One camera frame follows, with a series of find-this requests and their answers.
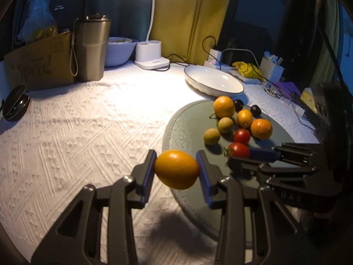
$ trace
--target white basket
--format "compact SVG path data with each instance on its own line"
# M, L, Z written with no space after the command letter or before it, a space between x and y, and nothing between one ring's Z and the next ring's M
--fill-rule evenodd
M262 58L260 70L265 78L273 83L276 83L280 81L284 68L277 64L271 63L265 58Z

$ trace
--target cardboard box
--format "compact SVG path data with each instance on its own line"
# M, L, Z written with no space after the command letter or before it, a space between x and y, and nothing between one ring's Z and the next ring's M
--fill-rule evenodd
M70 51L71 33L65 32L8 53L5 64L10 88L24 85L26 91L34 91L73 84Z

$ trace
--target yellow snack bag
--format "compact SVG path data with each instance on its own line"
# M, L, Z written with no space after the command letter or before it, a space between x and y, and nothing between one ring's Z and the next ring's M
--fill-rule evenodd
M235 67L243 77L263 80L262 71L251 63L235 62L232 66Z

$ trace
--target bowl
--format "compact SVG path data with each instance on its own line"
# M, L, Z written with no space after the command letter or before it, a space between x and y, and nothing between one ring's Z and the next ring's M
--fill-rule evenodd
M135 49L137 40L121 37L109 37L107 53L105 55L106 67L117 67L128 61Z
M188 66L185 79L193 88L209 96L232 96L244 91L243 85L232 75L204 66Z

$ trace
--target white tablecloth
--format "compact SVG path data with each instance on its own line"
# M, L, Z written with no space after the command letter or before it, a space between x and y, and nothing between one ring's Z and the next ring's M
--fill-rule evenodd
M261 86L246 86L245 95L296 142L317 142L310 129ZM0 222L28 260L82 186L110 185L143 162L149 149L160 153L172 115L205 98L186 84L180 67L156 72L132 63L106 71L98 82L30 96L20 121L0 121ZM133 223L140 264L214 262L216 243L185 218L157 178L146 208L133 212ZM106 261L105 226L102 259Z

